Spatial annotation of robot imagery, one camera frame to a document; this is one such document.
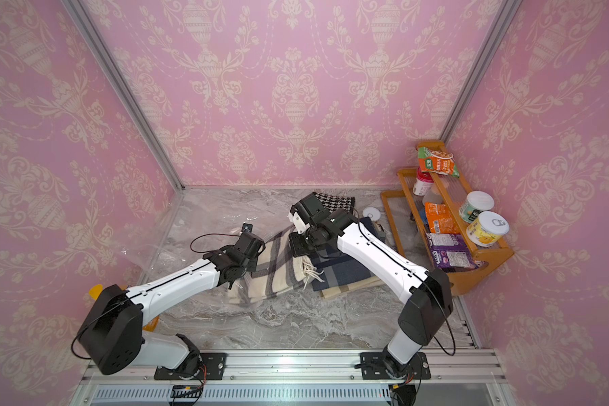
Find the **clear plastic vacuum bag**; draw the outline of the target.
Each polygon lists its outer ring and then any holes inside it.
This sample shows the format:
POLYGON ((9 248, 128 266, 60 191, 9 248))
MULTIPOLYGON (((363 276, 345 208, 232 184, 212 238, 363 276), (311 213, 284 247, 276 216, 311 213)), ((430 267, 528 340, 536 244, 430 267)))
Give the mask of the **clear plastic vacuum bag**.
POLYGON ((301 194, 289 190, 189 192, 181 206, 159 223, 143 221, 111 243, 122 258, 141 267, 149 278, 168 275, 210 250, 232 245, 244 223, 265 243, 289 228, 289 208, 301 194))

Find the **black white houndstooth scarf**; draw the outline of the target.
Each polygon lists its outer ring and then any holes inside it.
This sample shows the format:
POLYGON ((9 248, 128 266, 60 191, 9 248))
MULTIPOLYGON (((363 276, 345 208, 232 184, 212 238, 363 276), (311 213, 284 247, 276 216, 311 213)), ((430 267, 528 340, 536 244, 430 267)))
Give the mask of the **black white houndstooth scarf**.
POLYGON ((315 192, 314 195, 330 213, 338 210, 345 210, 350 214, 355 213, 355 198, 353 196, 334 196, 321 192, 315 192))

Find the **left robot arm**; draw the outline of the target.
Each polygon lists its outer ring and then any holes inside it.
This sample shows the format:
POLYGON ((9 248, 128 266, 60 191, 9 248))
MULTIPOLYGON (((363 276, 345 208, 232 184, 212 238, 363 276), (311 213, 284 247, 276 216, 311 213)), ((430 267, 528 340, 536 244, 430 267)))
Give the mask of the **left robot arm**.
POLYGON ((73 342, 105 376, 130 366, 155 366, 184 380, 204 378, 201 351, 183 334, 172 337, 145 329, 164 311, 222 285, 232 287, 256 269, 265 242, 244 231, 233 245, 155 281, 122 289, 113 284, 97 296, 73 342))

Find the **cream grey plaid scarf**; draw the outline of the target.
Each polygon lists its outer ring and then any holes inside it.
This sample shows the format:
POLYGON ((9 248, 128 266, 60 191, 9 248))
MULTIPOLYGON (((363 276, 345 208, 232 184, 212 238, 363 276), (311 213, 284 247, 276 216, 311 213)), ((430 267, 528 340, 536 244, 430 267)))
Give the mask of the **cream grey plaid scarf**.
POLYGON ((291 226, 277 233, 266 243, 257 260, 255 272, 248 272, 228 291, 228 302, 249 306, 292 290, 304 289, 311 281, 323 282, 323 272, 316 270, 309 257, 295 257, 289 246, 291 226))

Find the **navy grey checked scarf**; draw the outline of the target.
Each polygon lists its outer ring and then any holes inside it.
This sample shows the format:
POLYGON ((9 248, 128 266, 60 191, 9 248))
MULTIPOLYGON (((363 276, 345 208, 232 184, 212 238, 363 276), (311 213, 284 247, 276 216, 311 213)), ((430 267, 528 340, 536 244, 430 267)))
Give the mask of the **navy grey checked scarf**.
POLYGON ((319 273, 318 279, 311 281, 312 289, 320 292, 369 279, 373 274, 353 257, 326 245, 309 258, 319 273))

